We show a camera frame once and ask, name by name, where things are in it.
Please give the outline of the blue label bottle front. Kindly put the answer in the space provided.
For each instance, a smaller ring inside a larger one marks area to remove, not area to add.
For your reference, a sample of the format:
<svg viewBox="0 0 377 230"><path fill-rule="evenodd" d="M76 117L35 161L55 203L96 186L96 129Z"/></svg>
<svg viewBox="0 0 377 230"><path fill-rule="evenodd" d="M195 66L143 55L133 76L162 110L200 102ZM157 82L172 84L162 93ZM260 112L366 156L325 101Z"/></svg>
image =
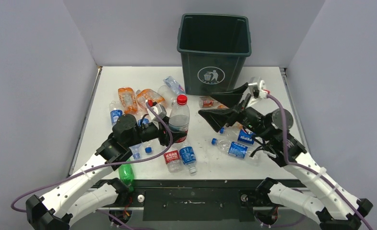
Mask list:
<svg viewBox="0 0 377 230"><path fill-rule="evenodd" d="M192 145L187 140L184 140L181 143L178 153L183 165L187 167L189 174L194 176L197 173L197 159Z"/></svg>

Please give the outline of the clear bottle red label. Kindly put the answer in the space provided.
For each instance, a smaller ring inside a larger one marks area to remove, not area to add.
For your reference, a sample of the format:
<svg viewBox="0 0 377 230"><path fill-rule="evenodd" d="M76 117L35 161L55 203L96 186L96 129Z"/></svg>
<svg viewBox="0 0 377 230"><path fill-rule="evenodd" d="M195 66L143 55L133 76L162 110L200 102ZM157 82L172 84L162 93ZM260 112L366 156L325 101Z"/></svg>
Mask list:
<svg viewBox="0 0 377 230"><path fill-rule="evenodd" d="M188 98L181 94L172 106L169 117L169 128L171 129L189 129L190 111L187 105Z"/></svg>

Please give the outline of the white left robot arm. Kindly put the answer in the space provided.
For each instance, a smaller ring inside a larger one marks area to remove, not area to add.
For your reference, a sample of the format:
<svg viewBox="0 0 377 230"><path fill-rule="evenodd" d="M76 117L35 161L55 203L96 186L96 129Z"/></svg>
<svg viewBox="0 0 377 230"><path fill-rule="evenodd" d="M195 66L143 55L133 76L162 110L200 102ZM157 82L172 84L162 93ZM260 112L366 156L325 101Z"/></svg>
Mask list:
<svg viewBox="0 0 377 230"><path fill-rule="evenodd" d="M114 204L123 206L128 201L130 187L119 178L105 182L88 192L103 177L119 168L131 156L131 146L158 139L166 146L187 135L181 128L169 127L165 116L159 124L140 125L133 115L122 115L112 127L108 139L75 174L42 196L27 199L26 215L35 230L68 230L72 224L97 209Z"/></svg>

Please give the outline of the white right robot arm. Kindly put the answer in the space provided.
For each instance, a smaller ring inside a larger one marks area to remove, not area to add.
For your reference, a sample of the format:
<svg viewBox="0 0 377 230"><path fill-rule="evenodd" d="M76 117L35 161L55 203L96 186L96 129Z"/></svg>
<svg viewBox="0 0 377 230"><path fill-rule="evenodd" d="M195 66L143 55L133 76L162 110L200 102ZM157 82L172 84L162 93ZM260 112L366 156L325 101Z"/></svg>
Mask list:
<svg viewBox="0 0 377 230"><path fill-rule="evenodd" d="M262 148L279 167L296 177L311 195L286 187L272 178L256 188L256 200L262 205L290 208L315 221L322 230L357 230L369 226L366 216L373 204L357 198L335 182L312 158L305 146L290 134L292 114L280 102L278 109L263 115L253 105L263 99L275 101L263 82L245 83L228 92L212 93L223 108L201 109L199 115L219 131L240 123L254 138L262 139Z"/></svg>

